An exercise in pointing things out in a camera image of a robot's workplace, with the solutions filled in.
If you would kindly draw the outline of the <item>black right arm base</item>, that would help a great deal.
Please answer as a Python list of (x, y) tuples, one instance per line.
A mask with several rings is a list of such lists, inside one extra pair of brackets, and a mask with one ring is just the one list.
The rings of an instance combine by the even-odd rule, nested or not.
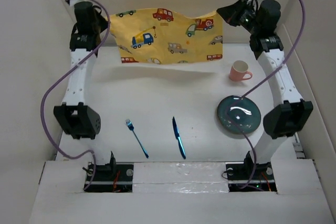
[(277, 192), (271, 162), (255, 165), (249, 153), (241, 162), (226, 162), (221, 176), (228, 182), (230, 193)]

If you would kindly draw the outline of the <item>yellow vehicle print cloth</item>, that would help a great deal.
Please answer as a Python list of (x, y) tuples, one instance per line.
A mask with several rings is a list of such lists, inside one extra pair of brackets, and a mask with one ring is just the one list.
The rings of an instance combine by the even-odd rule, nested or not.
[(172, 65), (221, 60), (223, 20), (216, 11), (186, 17), (166, 8), (110, 15), (122, 63)]

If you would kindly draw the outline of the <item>dark teal ceramic plate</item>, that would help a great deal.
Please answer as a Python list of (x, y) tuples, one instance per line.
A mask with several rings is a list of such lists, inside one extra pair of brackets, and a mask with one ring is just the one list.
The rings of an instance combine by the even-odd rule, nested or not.
[(255, 132), (261, 124), (261, 112), (249, 98), (230, 95), (221, 100), (217, 107), (217, 118), (222, 127), (236, 135)]

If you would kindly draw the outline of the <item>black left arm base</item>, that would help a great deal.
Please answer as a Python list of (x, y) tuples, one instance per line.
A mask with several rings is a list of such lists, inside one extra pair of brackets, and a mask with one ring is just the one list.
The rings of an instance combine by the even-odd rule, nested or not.
[(93, 175), (93, 163), (84, 167), (86, 181), (83, 190), (87, 193), (131, 193), (133, 191), (133, 163), (117, 163), (111, 153), (110, 161), (97, 165)]

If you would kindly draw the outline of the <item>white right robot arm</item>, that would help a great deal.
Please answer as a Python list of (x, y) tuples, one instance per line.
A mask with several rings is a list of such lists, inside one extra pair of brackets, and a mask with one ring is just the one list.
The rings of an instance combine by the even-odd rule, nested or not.
[(254, 179), (261, 165), (271, 161), (279, 146), (302, 130), (312, 110), (312, 102), (303, 99), (287, 68), (288, 56), (276, 34), (281, 6), (275, 0), (238, 0), (217, 9), (219, 16), (231, 26), (242, 26), (250, 33), (250, 48), (262, 67), (273, 98), (274, 108), (263, 118), (264, 132), (246, 156), (243, 173)]

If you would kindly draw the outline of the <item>pink ceramic mug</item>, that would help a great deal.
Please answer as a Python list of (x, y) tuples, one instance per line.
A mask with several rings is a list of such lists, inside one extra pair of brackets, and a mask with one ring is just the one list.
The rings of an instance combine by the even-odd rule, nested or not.
[(242, 60), (237, 60), (233, 63), (230, 73), (229, 73), (229, 78), (231, 81), (245, 81), (249, 80), (253, 77), (253, 74), (248, 71), (248, 64)]

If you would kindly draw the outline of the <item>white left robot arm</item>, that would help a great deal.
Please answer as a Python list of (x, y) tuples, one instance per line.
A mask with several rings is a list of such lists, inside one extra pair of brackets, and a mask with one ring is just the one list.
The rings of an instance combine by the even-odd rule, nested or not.
[(75, 140), (85, 140), (94, 150), (93, 141), (101, 129), (100, 115), (88, 105), (88, 91), (93, 67), (98, 57), (100, 34), (108, 29), (101, 8), (91, 2), (74, 4), (76, 23), (70, 37), (72, 70), (61, 105), (53, 113), (64, 135)]

